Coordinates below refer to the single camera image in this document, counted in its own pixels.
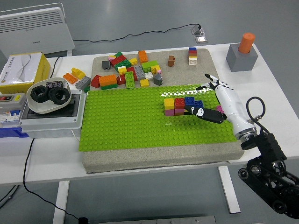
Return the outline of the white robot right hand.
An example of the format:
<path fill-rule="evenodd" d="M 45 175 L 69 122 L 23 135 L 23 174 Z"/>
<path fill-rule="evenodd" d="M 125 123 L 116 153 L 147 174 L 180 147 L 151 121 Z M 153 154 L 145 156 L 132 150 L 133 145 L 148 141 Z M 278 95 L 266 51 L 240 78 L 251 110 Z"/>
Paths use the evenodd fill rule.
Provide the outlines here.
<path fill-rule="evenodd" d="M 189 113 L 206 121 L 220 124 L 224 120 L 228 120 L 233 125 L 233 135 L 241 142 L 245 142 L 251 137 L 257 136 L 256 127 L 254 124 L 248 122 L 245 108 L 238 94 L 218 78 L 209 74 L 205 74 L 205 76 L 211 81 L 201 84 L 196 90 L 202 90 L 208 87 L 214 90 L 224 113 L 221 114 L 216 110 L 202 109 L 187 105 L 185 109 Z"/>

